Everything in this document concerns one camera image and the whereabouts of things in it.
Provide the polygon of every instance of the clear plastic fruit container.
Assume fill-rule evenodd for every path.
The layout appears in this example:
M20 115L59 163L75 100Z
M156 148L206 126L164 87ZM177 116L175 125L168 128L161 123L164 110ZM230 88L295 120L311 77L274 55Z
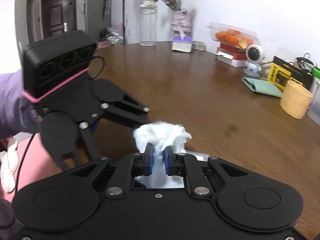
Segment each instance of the clear plastic fruit container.
M220 23L210 23L207 28L210 29L210 36L214 41L229 44L238 49L247 49L252 44L260 45L257 34L249 30Z

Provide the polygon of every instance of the wooden cup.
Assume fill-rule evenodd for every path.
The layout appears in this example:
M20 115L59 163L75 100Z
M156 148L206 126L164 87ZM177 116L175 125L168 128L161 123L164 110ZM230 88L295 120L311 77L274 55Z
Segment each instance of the wooden cup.
M311 99L310 91L293 81L288 81L280 100L280 106L292 117L302 119Z

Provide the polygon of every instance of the wooden table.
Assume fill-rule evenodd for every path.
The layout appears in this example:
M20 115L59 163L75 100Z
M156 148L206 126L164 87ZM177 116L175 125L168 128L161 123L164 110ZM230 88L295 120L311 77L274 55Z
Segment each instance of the wooden table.
M151 111L149 120L183 125L192 135L186 149L208 153L296 188L304 211L297 229L308 239L320 233L320 127L286 114L279 99L252 93L242 68L208 52L173 52L170 43L100 49L110 79ZM96 59L92 72L100 68ZM95 141L104 155L136 152L131 129L99 123Z

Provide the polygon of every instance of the refrigerator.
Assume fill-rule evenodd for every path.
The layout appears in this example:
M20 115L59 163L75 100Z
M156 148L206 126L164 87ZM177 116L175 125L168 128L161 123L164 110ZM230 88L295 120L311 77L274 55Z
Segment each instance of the refrigerator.
M94 40L111 26L111 0L84 0L85 32Z

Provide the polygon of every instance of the glass jar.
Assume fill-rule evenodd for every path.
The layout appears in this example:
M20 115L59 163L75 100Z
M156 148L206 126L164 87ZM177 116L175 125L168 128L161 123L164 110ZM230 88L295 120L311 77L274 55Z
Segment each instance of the glass jar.
M185 9L173 11L171 27L174 32L178 32L180 28L182 28L183 32L191 33L192 24L190 13Z
M154 46L156 32L157 5L154 1L145 1L140 5L140 45Z

